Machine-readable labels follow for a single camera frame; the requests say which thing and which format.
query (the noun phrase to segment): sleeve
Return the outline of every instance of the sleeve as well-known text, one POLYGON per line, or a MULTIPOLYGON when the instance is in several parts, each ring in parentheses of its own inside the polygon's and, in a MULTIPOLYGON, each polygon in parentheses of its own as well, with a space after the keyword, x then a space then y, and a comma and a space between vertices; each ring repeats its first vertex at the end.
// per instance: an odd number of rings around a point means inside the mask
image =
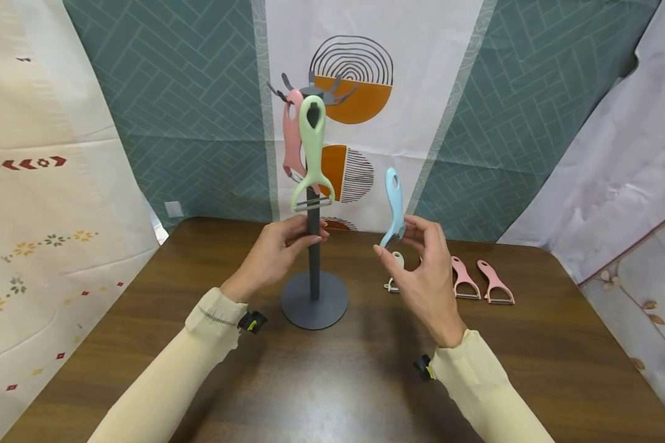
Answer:
POLYGON ((429 368, 486 443, 554 441, 477 331, 466 330, 453 349, 437 348, 429 368))
POLYGON ((211 289, 108 411, 89 443, 167 443, 202 382, 239 341, 247 305, 211 289))

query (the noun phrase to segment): red chevron pattern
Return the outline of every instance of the red chevron pattern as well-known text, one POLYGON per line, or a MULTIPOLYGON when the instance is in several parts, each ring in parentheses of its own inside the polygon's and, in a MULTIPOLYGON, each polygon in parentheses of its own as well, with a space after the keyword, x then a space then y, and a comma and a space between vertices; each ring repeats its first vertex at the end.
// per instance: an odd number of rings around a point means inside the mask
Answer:
POLYGON ((52 157, 42 159, 21 159, 21 160, 5 160, 0 163, 0 168, 10 169, 12 171, 24 171, 25 169, 38 169, 48 167, 60 167, 66 163, 67 159, 53 155, 52 157))

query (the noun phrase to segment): white curtain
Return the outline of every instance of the white curtain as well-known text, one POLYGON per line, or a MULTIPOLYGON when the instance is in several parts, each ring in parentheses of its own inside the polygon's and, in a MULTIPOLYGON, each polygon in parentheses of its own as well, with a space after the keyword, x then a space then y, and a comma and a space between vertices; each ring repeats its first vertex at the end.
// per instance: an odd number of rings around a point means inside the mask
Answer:
POLYGON ((607 94, 499 242, 551 251, 577 282, 665 220, 665 0, 639 66, 607 94))
POLYGON ((665 227, 583 289, 665 403, 665 227))
POLYGON ((665 404, 665 225, 654 232, 665 222, 665 0, 636 56, 500 242, 546 248, 588 280, 584 294, 665 404))
POLYGON ((0 0, 0 438, 158 243, 59 0, 0 0))

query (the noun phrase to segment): round stand base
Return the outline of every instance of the round stand base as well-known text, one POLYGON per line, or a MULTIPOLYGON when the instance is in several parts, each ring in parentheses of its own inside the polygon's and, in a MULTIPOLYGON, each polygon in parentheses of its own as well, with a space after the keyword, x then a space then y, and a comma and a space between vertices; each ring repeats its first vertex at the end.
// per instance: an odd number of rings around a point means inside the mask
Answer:
POLYGON ((320 272, 320 298, 310 299, 310 274, 297 274, 281 296, 284 315, 295 326, 318 330, 334 325, 347 310, 347 288, 329 272, 320 272))

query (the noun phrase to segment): wooden table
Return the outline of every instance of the wooden table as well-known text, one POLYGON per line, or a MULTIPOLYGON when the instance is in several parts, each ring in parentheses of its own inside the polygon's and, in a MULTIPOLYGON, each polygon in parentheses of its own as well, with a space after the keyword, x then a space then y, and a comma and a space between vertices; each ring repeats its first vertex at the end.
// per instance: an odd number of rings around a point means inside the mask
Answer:
MULTIPOLYGON (((262 225, 183 221, 10 430, 5 443, 78 443, 177 332, 203 293, 243 260, 262 225)), ((429 334, 382 285, 378 234, 335 231, 323 269, 347 284, 336 325, 301 330, 280 308, 284 282, 252 307, 268 317, 202 386, 173 442, 479 442, 444 387, 411 367, 429 334)), ((460 300, 511 382, 557 442, 665 442, 665 408, 549 253, 449 242, 473 279, 483 258, 517 305, 460 300)), ((417 266, 402 249, 407 268, 417 266)), ((306 269, 299 257, 292 272, 306 269)))

